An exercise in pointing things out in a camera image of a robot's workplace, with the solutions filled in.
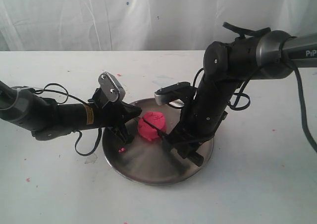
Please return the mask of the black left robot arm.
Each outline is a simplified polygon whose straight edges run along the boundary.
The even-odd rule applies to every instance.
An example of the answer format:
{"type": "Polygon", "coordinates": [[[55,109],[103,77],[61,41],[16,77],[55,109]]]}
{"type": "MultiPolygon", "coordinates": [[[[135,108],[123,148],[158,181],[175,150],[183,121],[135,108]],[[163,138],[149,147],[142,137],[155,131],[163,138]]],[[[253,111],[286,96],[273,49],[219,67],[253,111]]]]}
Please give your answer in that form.
{"type": "Polygon", "coordinates": [[[10,88],[0,84],[0,117],[32,133],[38,141],[52,140],[71,132],[114,128],[119,138],[130,143],[126,122],[138,117],[141,108],[123,101],[110,102],[98,88],[88,103],[58,104],[43,98],[32,88],[10,88]]]}

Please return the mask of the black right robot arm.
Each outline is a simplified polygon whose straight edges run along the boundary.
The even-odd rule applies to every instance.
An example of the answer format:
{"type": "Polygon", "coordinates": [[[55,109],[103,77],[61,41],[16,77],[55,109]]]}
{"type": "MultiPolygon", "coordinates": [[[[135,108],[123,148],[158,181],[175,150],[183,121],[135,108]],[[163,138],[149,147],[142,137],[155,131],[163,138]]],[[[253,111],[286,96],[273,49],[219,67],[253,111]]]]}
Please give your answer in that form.
{"type": "Polygon", "coordinates": [[[313,139],[307,123],[307,112],[300,68],[316,67],[317,37],[315,34],[293,37],[284,31],[240,33],[232,43],[213,42],[203,60],[203,76],[198,86],[180,82],[155,93],[156,103],[168,104],[181,100],[180,120],[163,137],[167,149],[200,166],[203,157],[197,149],[214,137],[225,119],[226,108],[241,110],[231,103],[232,96],[244,97],[244,89],[251,80],[282,79],[295,73],[301,109],[303,132],[313,148],[313,139]]]}

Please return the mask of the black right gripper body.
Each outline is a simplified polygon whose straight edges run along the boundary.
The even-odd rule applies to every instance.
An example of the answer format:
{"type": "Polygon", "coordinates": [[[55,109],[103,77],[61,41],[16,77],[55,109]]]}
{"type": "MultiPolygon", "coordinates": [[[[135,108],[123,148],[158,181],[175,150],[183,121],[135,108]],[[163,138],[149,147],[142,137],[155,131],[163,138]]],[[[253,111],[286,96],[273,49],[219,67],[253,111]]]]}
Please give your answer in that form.
{"type": "Polygon", "coordinates": [[[194,137],[213,138],[223,118],[226,117],[228,97],[224,95],[196,95],[184,111],[178,128],[194,137]]]}

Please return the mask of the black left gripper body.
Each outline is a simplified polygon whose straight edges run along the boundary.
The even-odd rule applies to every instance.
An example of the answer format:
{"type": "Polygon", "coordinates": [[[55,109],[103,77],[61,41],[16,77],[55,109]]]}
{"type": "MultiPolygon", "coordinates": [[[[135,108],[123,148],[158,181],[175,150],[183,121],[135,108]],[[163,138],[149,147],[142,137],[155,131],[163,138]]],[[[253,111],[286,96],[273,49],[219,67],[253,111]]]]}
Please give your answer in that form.
{"type": "Polygon", "coordinates": [[[117,127],[129,121],[127,111],[121,101],[109,102],[101,88],[97,88],[84,105],[86,121],[84,130],[117,127]]]}

